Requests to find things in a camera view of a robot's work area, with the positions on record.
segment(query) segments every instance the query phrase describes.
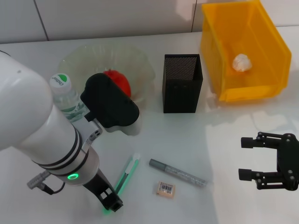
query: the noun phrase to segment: white tabletop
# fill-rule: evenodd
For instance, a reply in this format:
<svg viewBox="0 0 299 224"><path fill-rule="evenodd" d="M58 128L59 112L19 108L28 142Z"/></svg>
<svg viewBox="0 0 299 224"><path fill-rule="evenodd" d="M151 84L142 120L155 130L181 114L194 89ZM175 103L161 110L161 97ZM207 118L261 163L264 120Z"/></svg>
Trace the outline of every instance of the white tabletop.
<svg viewBox="0 0 299 224"><path fill-rule="evenodd" d="M293 133L299 137L299 27L278 28L292 51L288 87L276 98L244 105L222 105L210 92L203 65L195 114L163 114L164 54L198 52L201 33L113 38L146 52L156 72L155 88L140 105L142 131L135 137L104 133L94 143L100 169L115 185L133 152L141 161L121 196L124 206L109 216L84 187L66 186L53 196L26 183L42 171L15 149L0 153L0 220L3 224L297 224L299 192L257 190L254 182L239 181L238 168L276 171L276 150L241 148L241 137L258 131ZM17 61L49 79L68 53L101 39L0 45ZM200 189L149 167L151 158L209 181ZM158 181L174 183L174 199L155 194ZM50 177L53 189L61 181Z"/></svg>

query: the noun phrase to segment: clear plastic bowl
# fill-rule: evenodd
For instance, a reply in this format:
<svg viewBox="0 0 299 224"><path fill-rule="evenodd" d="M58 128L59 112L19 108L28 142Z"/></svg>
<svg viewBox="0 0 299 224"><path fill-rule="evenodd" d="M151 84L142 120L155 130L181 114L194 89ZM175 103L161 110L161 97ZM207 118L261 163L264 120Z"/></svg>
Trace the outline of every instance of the clear plastic bowl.
<svg viewBox="0 0 299 224"><path fill-rule="evenodd" d="M131 45L117 42L83 45L60 62L57 72L67 74L81 94L90 76L109 69L117 70L127 78L134 102L146 98L155 72L146 54Z"/></svg>

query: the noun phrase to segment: crumpled paper ball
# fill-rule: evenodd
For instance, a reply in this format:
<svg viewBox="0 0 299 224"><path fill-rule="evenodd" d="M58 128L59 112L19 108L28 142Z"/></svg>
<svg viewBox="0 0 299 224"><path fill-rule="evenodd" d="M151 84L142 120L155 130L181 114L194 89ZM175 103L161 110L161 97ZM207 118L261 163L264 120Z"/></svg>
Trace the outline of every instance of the crumpled paper ball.
<svg viewBox="0 0 299 224"><path fill-rule="evenodd" d="M247 55L239 54L233 61L233 68L236 71L248 71L252 68L252 64Z"/></svg>

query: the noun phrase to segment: green led ring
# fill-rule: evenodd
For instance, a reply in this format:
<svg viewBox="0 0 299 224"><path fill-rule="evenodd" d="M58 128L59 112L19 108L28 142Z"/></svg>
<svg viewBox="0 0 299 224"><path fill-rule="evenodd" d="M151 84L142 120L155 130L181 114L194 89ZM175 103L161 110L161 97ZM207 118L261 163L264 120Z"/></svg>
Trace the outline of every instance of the green led ring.
<svg viewBox="0 0 299 224"><path fill-rule="evenodd" d="M79 177L79 174L71 174L67 177L67 179L74 180L74 179L77 179L78 177Z"/></svg>

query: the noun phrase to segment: yellow storage bin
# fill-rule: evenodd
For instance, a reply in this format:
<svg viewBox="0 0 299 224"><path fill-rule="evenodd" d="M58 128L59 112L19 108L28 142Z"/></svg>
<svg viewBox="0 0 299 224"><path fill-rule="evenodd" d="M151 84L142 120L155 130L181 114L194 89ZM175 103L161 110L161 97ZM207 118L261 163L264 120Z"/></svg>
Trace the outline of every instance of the yellow storage bin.
<svg viewBox="0 0 299 224"><path fill-rule="evenodd" d="M202 5L201 51L221 101L268 98L287 86L291 52L258 0ZM237 72L238 54L252 68Z"/></svg>

